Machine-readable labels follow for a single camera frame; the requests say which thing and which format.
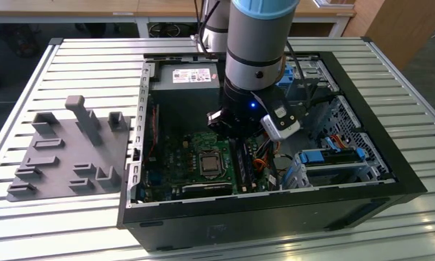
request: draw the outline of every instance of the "wooden table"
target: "wooden table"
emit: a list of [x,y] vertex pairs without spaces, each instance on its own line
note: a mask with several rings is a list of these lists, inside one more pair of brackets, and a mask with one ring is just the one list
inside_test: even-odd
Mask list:
[[[293,22],[333,24],[328,35],[340,36],[353,15],[300,0]],[[0,23],[134,22],[147,38],[148,23],[195,21],[193,0],[0,0]]]
[[134,22],[138,0],[0,0],[0,23]]
[[[355,14],[352,9],[317,8],[312,0],[300,0],[293,23],[331,23],[328,37],[339,37]],[[136,16],[140,35],[147,37],[148,23],[196,21],[193,0],[138,0]]]

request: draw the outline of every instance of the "floor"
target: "floor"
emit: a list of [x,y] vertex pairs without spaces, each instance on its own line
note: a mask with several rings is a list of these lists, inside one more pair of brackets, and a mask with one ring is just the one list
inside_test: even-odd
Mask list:
[[[44,50],[52,37],[88,38],[86,32],[76,30],[72,24],[41,24],[30,26],[37,31],[36,40]],[[114,33],[108,26],[105,37],[126,37],[129,32]],[[18,58],[0,40],[0,130],[13,109],[13,102],[18,99],[40,56]],[[416,54],[412,62],[403,71],[404,76],[435,108],[435,37],[428,40],[426,47]]]

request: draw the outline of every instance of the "red cable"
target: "red cable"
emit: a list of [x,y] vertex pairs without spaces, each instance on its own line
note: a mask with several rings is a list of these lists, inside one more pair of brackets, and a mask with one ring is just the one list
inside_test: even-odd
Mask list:
[[153,144],[152,144],[152,148],[149,149],[149,152],[148,152],[148,157],[147,157],[147,160],[149,160],[149,156],[152,155],[153,153],[153,148],[155,148],[155,145],[156,145],[156,128],[155,128],[155,119],[156,119],[156,107],[153,107],[153,119],[152,119],[152,123],[153,123]]
[[345,145],[343,144],[343,142],[340,140],[340,137],[337,137],[336,135],[331,135],[331,138],[335,140],[335,142],[340,148],[345,148]]

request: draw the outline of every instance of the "aluminum table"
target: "aluminum table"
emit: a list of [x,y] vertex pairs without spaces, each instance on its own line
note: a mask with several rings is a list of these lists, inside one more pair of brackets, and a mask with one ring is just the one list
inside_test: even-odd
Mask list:
[[48,46],[0,132],[0,260],[435,260],[435,111],[374,43],[289,42],[296,51],[333,52],[428,193],[352,229],[156,253],[114,227],[117,193],[6,202],[36,112],[73,117],[64,100],[84,95],[98,117],[116,110],[134,120],[142,54],[196,51],[189,39],[66,39]]

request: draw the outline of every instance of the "green circuit board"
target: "green circuit board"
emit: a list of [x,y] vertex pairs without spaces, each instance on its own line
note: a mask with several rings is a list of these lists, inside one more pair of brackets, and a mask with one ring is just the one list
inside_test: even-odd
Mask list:
[[[255,139],[248,139],[249,151],[257,149]],[[203,175],[204,155],[215,154],[219,158],[220,170],[216,175]],[[184,136],[165,137],[161,153],[164,168],[153,171],[155,185],[151,196],[153,201],[171,200],[169,190],[185,184],[231,183],[232,193],[239,193],[236,174],[231,159],[227,139],[219,139],[212,132],[192,133]]]

